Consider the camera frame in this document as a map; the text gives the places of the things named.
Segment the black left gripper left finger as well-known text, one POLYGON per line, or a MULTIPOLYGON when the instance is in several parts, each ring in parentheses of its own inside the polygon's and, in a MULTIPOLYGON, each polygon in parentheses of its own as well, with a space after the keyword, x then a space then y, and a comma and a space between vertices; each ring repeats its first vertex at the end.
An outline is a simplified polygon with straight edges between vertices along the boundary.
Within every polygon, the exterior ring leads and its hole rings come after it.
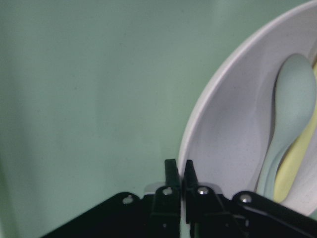
POLYGON ((180 178, 175 159, 164 162, 165 185, 155 192, 151 209, 151 237, 180 237, 180 178))

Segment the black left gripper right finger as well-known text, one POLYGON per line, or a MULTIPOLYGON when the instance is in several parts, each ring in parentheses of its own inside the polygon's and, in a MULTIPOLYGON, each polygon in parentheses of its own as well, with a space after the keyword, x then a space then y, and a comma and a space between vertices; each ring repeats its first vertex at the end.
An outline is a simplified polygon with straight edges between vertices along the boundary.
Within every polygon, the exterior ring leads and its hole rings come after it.
POLYGON ((186 223, 192 238, 246 238, 245 218, 234 213, 232 202, 209 185, 198 182, 193 161, 186 161, 182 180, 186 223))

